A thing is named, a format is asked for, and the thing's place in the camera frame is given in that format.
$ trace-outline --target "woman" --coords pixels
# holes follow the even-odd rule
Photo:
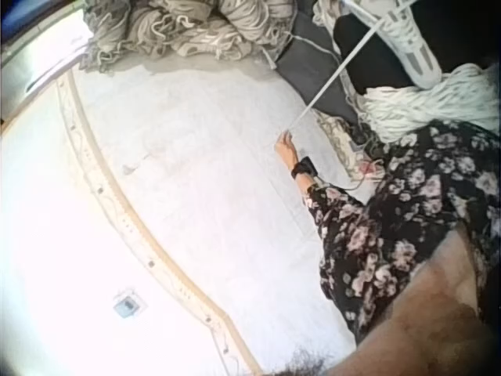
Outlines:
[[[276,151],[323,240],[322,290],[359,344],[326,374],[458,375],[481,364],[492,338],[478,296],[499,264],[499,139],[433,121],[387,146],[386,176],[365,205],[318,184],[289,132]]]

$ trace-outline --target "white rope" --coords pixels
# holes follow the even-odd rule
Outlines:
[[[367,123],[383,143],[400,139],[431,120],[469,121],[499,133],[499,97],[492,71],[468,63],[444,74],[429,90],[367,89],[360,103],[360,121]]]
[[[379,28],[383,25],[384,22],[387,21],[389,15],[391,13],[400,13],[403,9],[410,7],[412,4],[414,4],[417,0],[408,0],[407,2],[403,2],[399,7],[396,9],[388,12],[384,17],[381,17],[370,29],[367,31],[367,33],[363,36],[363,38],[360,40],[360,42],[357,44],[357,46],[346,56],[346,59],[341,63],[341,65],[336,69],[336,71],[333,73],[332,76],[330,76],[329,80],[325,83],[325,85],[320,89],[320,91],[315,95],[315,97],[312,99],[312,101],[306,106],[306,108],[299,114],[299,116],[296,117],[294,121],[289,126],[289,129],[292,129],[295,127],[297,124],[299,124],[299,121],[311,110],[313,106],[315,106],[315,103],[320,99],[320,97],[323,95],[323,93],[329,88],[329,86],[332,85],[334,80],[339,76],[339,74],[343,71],[344,68],[350,63],[350,61],[353,60],[353,58],[356,56],[357,53],[362,49],[362,47],[369,41],[369,39],[376,34],[376,32],[379,30]]]

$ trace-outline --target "wrist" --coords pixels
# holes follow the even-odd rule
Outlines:
[[[299,160],[296,158],[292,162],[287,164],[287,168],[289,169],[289,172],[292,172],[294,170],[294,167],[299,163]]]

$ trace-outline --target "coiled rope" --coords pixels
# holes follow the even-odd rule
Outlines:
[[[493,77],[496,66],[482,70],[467,63],[429,90],[415,87],[367,89],[359,115],[383,143],[400,139],[407,132],[430,121],[469,121],[499,134],[498,85]]]

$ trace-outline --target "floral dress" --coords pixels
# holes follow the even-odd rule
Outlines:
[[[432,121],[386,147],[387,173],[366,205],[332,185],[305,198],[324,244],[322,290],[357,342],[459,221],[479,293],[499,263],[498,137]]]

